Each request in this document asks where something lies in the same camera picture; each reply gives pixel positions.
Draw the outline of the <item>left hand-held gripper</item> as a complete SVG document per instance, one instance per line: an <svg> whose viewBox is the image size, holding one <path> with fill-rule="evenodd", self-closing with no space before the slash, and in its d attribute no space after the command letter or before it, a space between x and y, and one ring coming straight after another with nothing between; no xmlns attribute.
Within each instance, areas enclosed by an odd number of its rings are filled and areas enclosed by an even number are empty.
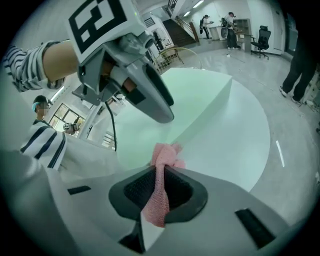
<svg viewBox="0 0 320 256"><path fill-rule="evenodd" d="M127 68L143 60L154 43L136 0L85 0L66 21L66 29L81 82L73 95L94 106L121 90L104 78L104 64L115 68L113 80L124 82Z"/></svg>

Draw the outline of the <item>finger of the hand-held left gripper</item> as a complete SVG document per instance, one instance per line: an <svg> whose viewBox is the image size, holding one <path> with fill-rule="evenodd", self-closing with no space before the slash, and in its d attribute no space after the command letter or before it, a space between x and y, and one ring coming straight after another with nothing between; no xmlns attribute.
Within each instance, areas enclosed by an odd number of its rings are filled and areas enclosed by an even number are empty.
<svg viewBox="0 0 320 256"><path fill-rule="evenodd" d="M143 107L171 107L174 99L148 58L143 58Z"/></svg>
<svg viewBox="0 0 320 256"><path fill-rule="evenodd" d="M122 91L126 100L158 123L170 123L173 121L174 114L171 107L143 107L143 63L123 65L121 68L136 84L136 88L129 93Z"/></svg>

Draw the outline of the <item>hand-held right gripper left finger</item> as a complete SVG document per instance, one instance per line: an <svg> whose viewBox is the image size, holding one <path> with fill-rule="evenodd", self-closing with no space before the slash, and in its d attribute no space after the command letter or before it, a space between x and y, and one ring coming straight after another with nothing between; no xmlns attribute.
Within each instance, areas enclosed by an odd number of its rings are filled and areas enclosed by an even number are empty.
<svg viewBox="0 0 320 256"><path fill-rule="evenodd" d="M47 171L53 201L67 231L81 253L130 253L118 243L135 226L117 214L109 202L109 190L117 182L143 168L64 183L60 174Z"/></svg>

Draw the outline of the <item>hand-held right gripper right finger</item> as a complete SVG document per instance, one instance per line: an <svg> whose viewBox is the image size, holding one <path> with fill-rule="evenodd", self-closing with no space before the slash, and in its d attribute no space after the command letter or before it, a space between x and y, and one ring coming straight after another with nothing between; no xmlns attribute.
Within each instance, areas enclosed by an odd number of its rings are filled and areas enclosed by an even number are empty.
<svg viewBox="0 0 320 256"><path fill-rule="evenodd" d="M272 256L283 246L287 223L238 185L182 168L171 170L192 187L169 183L185 203L166 216L149 256Z"/></svg>

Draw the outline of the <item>light green mat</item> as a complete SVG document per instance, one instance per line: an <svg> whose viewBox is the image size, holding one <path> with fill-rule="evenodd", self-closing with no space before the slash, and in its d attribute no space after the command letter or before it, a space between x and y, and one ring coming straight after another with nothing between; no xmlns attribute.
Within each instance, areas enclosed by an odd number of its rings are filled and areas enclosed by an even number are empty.
<svg viewBox="0 0 320 256"><path fill-rule="evenodd" d="M125 170L147 165L157 143L184 147L229 100L232 76L195 68L162 74L174 104L173 121L154 121L129 103L115 118L117 159Z"/></svg>

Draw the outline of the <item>pink cloth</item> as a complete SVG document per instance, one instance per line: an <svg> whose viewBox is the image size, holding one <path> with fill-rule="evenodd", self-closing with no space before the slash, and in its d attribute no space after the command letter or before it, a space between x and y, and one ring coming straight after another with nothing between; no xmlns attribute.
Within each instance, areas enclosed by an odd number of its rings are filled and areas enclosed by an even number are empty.
<svg viewBox="0 0 320 256"><path fill-rule="evenodd" d="M169 199L165 191L165 166L184 168L185 162L177 158L182 147L177 144L157 143L150 165L155 167L154 190L142 210L145 220L156 227L165 227L165 216L170 212Z"/></svg>

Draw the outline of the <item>person's left forearm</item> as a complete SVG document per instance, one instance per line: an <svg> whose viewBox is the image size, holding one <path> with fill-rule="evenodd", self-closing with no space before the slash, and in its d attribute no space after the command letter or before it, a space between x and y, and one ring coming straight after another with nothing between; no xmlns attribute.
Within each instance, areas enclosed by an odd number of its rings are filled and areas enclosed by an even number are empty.
<svg viewBox="0 0 320 256"><path fill-rule="evenodd" d="M43 70L50 82L55 82L78 71L78 58L70 40L48 47L42 57Z"/></svg>

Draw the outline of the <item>person's left hand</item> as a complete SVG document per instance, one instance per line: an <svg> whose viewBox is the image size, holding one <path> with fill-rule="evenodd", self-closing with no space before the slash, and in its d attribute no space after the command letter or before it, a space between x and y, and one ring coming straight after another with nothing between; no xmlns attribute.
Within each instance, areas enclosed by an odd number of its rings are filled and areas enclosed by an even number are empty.
<svg viewBox="0 0 320 256"><path fill-rule="evenodd" d="M130 93L137 87L122 68L110 62L103 62L101 74L123 92Z"/></svg>

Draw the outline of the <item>dark wooden staircase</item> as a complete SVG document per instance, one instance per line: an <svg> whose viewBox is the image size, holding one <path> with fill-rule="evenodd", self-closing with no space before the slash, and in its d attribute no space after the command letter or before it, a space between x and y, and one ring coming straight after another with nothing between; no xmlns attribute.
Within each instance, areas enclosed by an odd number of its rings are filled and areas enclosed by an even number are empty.
<svg viewBox="0 0 320 256"><path fill-rule="evenodd" d="M174 46L185 47L200 44L199 36L192 22L186 22L178 16L162 22Z"/></svg>

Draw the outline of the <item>white washing machine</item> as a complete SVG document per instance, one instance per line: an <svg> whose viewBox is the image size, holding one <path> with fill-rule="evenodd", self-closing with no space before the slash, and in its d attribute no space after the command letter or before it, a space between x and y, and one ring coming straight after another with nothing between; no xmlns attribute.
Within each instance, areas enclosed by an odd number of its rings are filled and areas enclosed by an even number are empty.
<svg viewBox="0 0 320 256"><path fill-rule="evenodd" d="M211 37L214 41L225 41L228 36L228 29L222 26L212 26L209 28Z"/></svg>

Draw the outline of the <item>round white table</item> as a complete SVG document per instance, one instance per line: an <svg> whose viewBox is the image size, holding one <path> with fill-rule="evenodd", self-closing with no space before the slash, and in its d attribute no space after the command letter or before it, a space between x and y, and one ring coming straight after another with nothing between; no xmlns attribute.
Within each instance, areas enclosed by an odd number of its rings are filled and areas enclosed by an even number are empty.
<svg viewBox="0 0 320 256"><path fill-rule="evenodd" d="M188 169L250 191L270 151L266 114L253 94L232 79L226 104L182 148Z"/></svg>

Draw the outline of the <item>person's striped shirt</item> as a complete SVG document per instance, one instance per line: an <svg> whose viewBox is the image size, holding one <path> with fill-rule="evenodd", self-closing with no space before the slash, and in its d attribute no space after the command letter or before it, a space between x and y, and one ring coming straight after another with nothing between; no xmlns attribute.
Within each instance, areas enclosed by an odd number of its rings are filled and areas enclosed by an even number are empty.
<svg viewBox="0 0 320 256"><path fill-rule="evenodd" d="M26 51L10 45L3 57L4 70L20 93L31 90L58 90L64 78L50 82L45 75L43 55L57 44L48 41ZM44 120L34 120L20 152L37 159L44 167L58 170L67 148L66 134L55 130Z"/></svg>

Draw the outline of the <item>wooden counter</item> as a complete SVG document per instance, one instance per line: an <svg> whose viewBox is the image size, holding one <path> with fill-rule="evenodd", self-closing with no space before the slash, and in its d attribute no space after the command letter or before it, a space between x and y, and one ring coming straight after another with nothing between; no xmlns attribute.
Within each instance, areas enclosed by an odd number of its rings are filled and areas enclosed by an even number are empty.
<svg viewBox="0 0 320 256"><path fill-rule="evenodd" d="M244 52L251 53L255 49L255 46L251 43L257 41L257 34L255 32L252 33L250 19L235 19L233 23L236 28L235 35L238 45Z"/></svg>

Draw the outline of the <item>black office chair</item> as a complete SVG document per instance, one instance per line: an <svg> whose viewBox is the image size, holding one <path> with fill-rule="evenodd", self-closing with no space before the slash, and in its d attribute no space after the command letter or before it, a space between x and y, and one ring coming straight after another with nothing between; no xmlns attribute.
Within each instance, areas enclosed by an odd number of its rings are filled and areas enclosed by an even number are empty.
<svg viewBox="0 0 320 256"><path fill-rule="evenodd" d="M257 50L251 50L250 53L258 55L259 58L261 58L261 56L264 56L265 58L267 58L267 60L269 60L269 56L266 55L265 50L268 50L270 47L269 46L270 36L271 36L271 31L268 29L268 27L261 25L259 27L257 41L255 37L251 36L252 41L250 42L250 44L256 47Z"/></svg>

